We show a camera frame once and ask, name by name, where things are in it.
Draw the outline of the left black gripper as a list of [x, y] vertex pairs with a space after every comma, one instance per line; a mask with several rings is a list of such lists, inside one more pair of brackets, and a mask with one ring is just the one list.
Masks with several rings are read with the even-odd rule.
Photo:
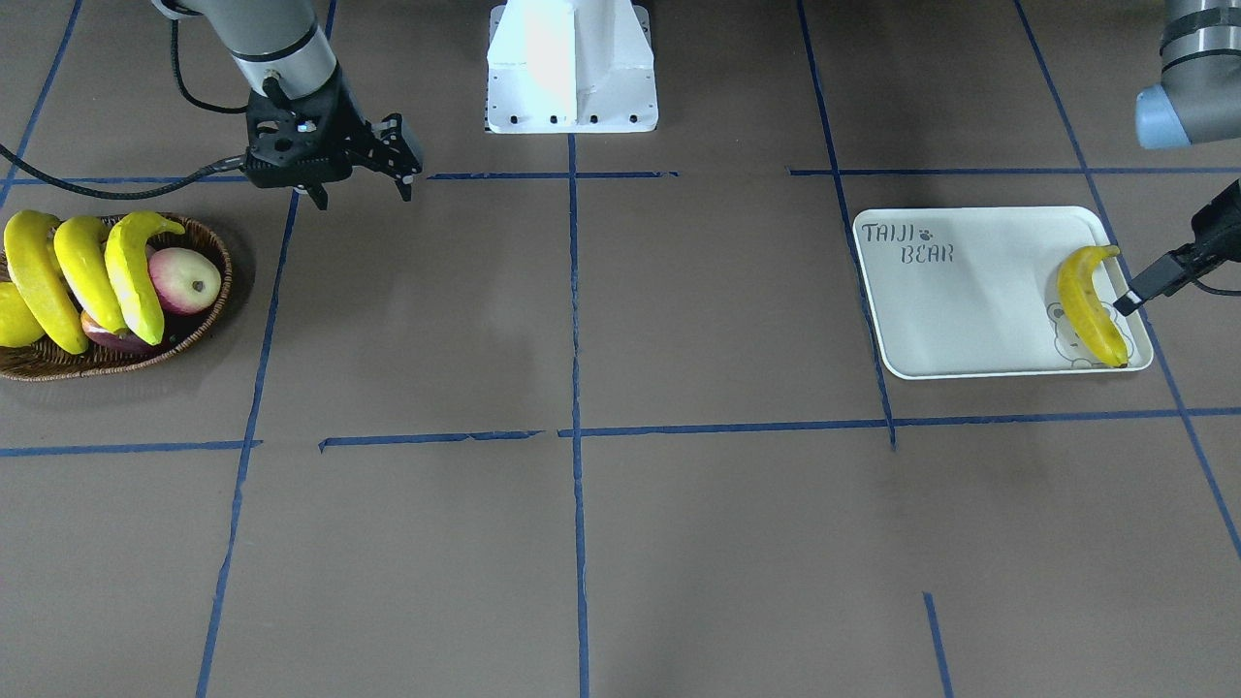
[[1131, 317], [1157, 297], [1174, 296], [1203, 279], [1222, 265], [1240, 262], [1240, 181], [1229, 184], [1191, 220], [1193, 252], [1189, 247], [1167, 251], [1147, 270], [1131, 279], [1129, 289], [1112, 303], [1123, 317]]

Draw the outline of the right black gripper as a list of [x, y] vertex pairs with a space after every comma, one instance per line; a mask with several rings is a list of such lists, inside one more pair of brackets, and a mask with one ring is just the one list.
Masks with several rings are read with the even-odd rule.
[[[329, 207], [323, 184], [349, 178], [372, 150], [375, 134], [356, 106], [341, 67], [309, 94], [293, 97], [274, 72], [251, 92], [244, 108], [248, 147], [244, 176], [257, 188], [307, 188], [320, 211]], [[397, 171], [395, 188], [412, 202], [414, 171]]]

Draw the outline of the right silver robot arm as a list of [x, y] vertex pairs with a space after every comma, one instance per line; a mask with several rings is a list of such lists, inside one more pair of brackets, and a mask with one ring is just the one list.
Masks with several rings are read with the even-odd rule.
[[302, 190], [319, 210], [325, 186], [356, 168], [393, 181], [411, 202], [423, 154], [403, 116], [369, 122], [310, 1], [155, 1], [172, 22], [204, 17], [251, 92], [240, 171], [257, 188]]

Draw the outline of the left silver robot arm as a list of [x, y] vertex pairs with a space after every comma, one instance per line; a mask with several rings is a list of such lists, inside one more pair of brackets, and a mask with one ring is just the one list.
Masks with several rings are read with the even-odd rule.
[[[1167, 1], [1162, 78], [1136, 96], [1136, 142], [1148, 150], [1179, 149], [1240, 137], [1240, 4]], [[1229, 184], [1191, 220], [1193, 241], [1162, 255], [1114, 301], [1129, 317], [1159, 296], [1188, 284], [1210, 296], [1205, 274], [1240, 260], [1239, 183]]]

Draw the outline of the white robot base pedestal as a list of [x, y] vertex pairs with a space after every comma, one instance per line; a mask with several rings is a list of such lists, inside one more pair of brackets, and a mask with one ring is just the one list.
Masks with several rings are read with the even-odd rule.
[[494, 134], [633, 134], [659, 124], [652, 17], [633, 1], [491, 7], [485, 128]]

